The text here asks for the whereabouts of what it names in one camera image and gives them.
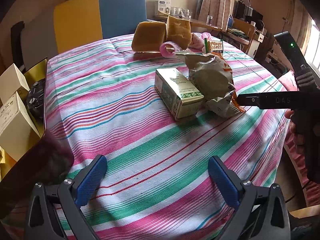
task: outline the black helmet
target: black helmet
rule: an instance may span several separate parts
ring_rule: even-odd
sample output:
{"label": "black helmet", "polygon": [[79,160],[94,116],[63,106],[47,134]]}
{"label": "black helmet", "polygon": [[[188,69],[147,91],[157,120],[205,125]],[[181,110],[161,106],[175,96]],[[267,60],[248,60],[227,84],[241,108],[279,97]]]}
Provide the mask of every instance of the black helmet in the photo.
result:
{"label": "black helmet", "polygon": [[27,106],[35,118],[43,119],[45,78],[34,83],[27,95]]}

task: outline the human hand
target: human hand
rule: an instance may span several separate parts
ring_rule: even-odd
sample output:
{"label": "human hand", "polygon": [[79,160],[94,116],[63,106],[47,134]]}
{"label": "human hand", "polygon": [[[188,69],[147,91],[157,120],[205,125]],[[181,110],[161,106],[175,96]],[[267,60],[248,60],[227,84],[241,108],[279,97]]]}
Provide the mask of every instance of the human hand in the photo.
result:
{"label": "human hand", "polygon": [[[287,119],[291,119],[291,116],[293,115],[294,111],[287,110],[284,113],[284,116]],[[304,136],[302,134],[297,134],[296,125],[293,122],[290,122],[289,124],[290,131],[294,134],[293,135],[293,142],[296,145],[296,152],[297,154],[304,154]]]}

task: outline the green cloth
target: green cloth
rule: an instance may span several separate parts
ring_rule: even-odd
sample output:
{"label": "green cloth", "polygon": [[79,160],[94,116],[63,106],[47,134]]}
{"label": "green cloth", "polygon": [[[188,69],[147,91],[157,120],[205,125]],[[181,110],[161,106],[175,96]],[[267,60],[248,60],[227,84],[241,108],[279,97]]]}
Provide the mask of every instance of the green cloth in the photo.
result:
{"label": "green cloth", "polygon": [[243,39],[246,39],[246,40],[249,40],[249,36],[246,35],[243,31],[241,30],[238,30],[236,28],[232,28],[232,29],[227,29],[227,32],[230,32],[232,33],[233,35],[237,36],[237,37],[240,37],[240,38],[243,38]]}

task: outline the window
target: window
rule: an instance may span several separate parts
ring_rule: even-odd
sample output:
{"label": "window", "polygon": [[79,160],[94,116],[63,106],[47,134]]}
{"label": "window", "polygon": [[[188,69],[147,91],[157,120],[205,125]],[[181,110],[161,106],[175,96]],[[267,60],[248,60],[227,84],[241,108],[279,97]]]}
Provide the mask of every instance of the window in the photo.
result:
{"label": "window", "polygon": [[318,71],[320,70],[320,31],[312,20],[310,39],[304,57],[306,61]]}

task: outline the cardboard box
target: cardboard box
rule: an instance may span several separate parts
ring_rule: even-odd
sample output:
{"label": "cardboard box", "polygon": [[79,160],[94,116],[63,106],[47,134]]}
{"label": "cardboard box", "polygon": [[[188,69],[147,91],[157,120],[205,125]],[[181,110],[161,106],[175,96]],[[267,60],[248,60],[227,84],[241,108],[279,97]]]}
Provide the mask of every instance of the cardboard box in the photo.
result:
{"label": "cardboard box", "polygon": [[196,114],[204,98],[176,68],[157,69],[155,89],[175,120]]}
{"label": "cardboard box", "polygon": [[18,161],[39,139],[26,107],[15,92],[0,108],[1,147]]}
{"label": "cardboard box", "polygon": [[163,16],[170,15],[171,0],[156,0],[155,15]]}
{"label": "cardboard box", "polygon": [[21,71],[15,64],[12,64],[0,76],[0,99],[2,103],[7,102],[16,91],[24,100],[28,95],[29,86]]}
{"label": "cardboard box", "polygon": [[4,178],[5,175],[9,172],[9,170],[16,164],[17,162],[12,159],[4,149],[0,147],[0,180]]}

